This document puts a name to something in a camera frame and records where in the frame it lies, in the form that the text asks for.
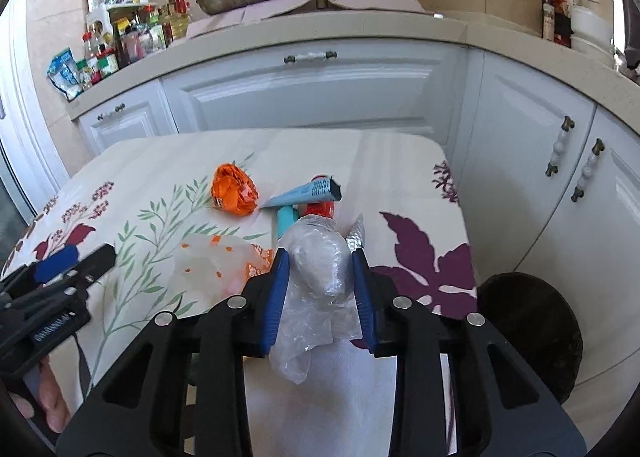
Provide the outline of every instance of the metal screw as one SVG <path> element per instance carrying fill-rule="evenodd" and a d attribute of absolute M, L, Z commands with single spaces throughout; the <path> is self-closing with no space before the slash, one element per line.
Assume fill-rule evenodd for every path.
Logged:
<path fill-rule="evenodd" d="M 484 316 L 482 316 L 479 312 L 470 312 L 466 315 L 466 321 L 468 321 L 475 327 L 479 327 L 481 325 L 484 325 Z"/>
<path fill-rule="evenodd" d="M 394 307 L 398 309 L 409 309 L 411 307 L 411 298 L 405 296 L 396 296 L 393 301 Z"/>
<path fill-rule="evenodd" d="M 174 315 L 168 311 L 159 312 L 154 318 L 154 322 L 156 322 L 156 325 L 159 325 L 161 327 L 169 325 L 172 321 L 174 321 Z"/>
<path fill-rule="evenodd" d="M 226 301 L 226 304 L 230 309 L 242 309 L 242 307 L 246 306 L 246 298 L 237 294 L 236 296 L 229 298 Z"/>

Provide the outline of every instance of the hand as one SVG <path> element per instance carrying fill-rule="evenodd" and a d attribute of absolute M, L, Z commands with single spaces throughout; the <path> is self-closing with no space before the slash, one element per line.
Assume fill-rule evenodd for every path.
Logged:
<path fill-rule="evenodd" d="M 30 419 L 33 417 L 33 407 L 26 399 L 14 393 L 10 393 L 10 396 L 15 406 L 25 418 Z M 56 433 L 62 432 L 63 428 L 69 422 L 71 414 L 62 397 L 62 391 L 56 381 L 56 376 L 54 376 L 49 366 L 48 356 L 40 362 L 40 390 L 38 400 L 47 416 L 49 428 Z"/>

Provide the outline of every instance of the table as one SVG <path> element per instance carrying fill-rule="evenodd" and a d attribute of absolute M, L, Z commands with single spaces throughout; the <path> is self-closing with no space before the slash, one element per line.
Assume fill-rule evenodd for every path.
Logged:
<path fill-rule="evenodd" d="M 180 304 L 178 316 L 199 314 L 228 296 L 222 288 L 181 289 L 170 281 L 181 238 L 233 233 L 275 247 L 273 211 L 238 219 L 210 206 L 210 179 L 218 165 L 230 162 L 266 195 L 332 174 L 342 185 L 338 228 L 346 234 L 364 215 L 371 267 L 434 312 L 462 318 L 476 310 L 455 185 L 442 149 L 431 140 L 394 132 L 272 129 L 121 142 L 45 206 L 3 269 L 6 275 L 65 244 L 75 244 L 80 257 L 102 243 L 116 247 L 116 266 L 90 290 L 93 321 L 52 354 L 72 411 L 156 312 Z M 386 456 L 395 358 L 374 360 L 350 342 L 312 354 L 301 385 L 275 376 L 267 360 L 245 363 L 255 454 Z M 444 382 L 450 390 L 448 376 Z"/>

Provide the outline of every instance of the clear plastic bag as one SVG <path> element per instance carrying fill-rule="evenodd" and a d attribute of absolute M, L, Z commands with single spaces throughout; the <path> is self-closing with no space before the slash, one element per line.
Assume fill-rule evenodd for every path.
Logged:
<path fill-rule="evenodd" d="M 311 349 L 362 337 L 351 251 L 335 221 L 318 215 L 296 221 L 278 247 L 289 252 L 289 286 L 269 361 L 276 373 L 299 384 L 309 371 Z"/>

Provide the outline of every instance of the cabinet handle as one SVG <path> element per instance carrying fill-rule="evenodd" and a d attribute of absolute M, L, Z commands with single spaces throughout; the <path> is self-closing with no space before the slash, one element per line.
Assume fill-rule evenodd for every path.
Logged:
<path fill-rule="evenodd" d="M 582 170 L 580 171 L 580 179 L 575 186 L 574 194 L 571 196 L 573 202 L 578 202 L 578 199 L 584 197 L 584 189 L 587 187 L 591 176 L 593 176 L 593 168 L 598 162 L 600 153 L 604 150 L 604 143 L 600 138 L 596 139 L 596 144 L 591 148 L 591 153 L 587 158 L 587 162 L 584 163 Z"/>
<path fill-rule="evenodd" d="M 120 105 L 116 105 L 116 106 L 113 108 L 113 111 L 111 111 L 110 113 L 106 113 L 106 114 L 102 114 L 102 113 L 100 113 L 100 114 L 98 115 L 98 121 L 105 120 L 105 119 L 107 119 L 107 118 L 109 118 L 109 117 L 113 116 L 113 114 L 115 114 L 115 113 L 117 113 L 117 112 L 120 112 L 121 110 L 124 110 L 124 107 L 125 107 L 125 104 L 124 104 L 124 103 L 121 103 Z"/>
<path fill-rule="evenodd" d="M 290 54 L 284 57 L 284 63 L 309 62 L 310 60 L 329 60 L 330 58 L 338 58 L 335 51 L 326 52 L 308 52 L 306 54 Z"/>
<path fill-rule="evenodd" d="M 554 143 L 554 151 L 551 153 L 551 161 L 546 165 L 545 175 L 551 177 L 553 174 L 558 173 L 558 163 L 562 155 L 564 154 L 564 142 L 566 141 L 566 135 L 569 130 L 575 127 L 575 122 L 569 117 L 564 117 L 564 122 L 560 126 L 560 133 L 558 139 Z"/>

